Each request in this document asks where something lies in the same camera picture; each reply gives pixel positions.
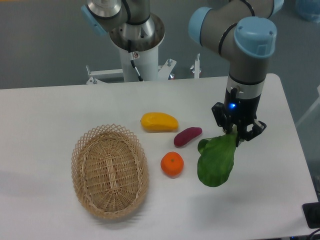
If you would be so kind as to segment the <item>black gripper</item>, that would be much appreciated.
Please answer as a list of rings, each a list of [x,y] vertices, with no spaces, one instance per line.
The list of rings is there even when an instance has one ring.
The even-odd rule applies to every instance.
[[[224,133],[230,134],[233,125],[237,125],[236,147],[244,141],[251,141],[267,128],[264,122],[257,120],[261,95],[250,99],[242,99],[238,95],[237,89],[226,89],[224,104],[217,102],[211,108],[216,124]],[[248,125],[251,124],[253,124],[252,129],[247,131]]]

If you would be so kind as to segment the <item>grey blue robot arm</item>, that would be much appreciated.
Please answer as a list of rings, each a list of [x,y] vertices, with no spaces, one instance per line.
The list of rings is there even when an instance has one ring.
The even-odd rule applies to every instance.
[[[237,145],[266,129],[256,112],[276,46],[277,28],[270,17],[282,6],[281,0],[231,0],[219,10],[197,9],[188,23],[193,41],[229,61],[224,102],[216,103],[212,113],[225,133],[237,129]],[[89,0],[81,12],[98,35],[109,35],[118,48],[126,82],[168,78],[158,67],[165,27],[148,0]]]

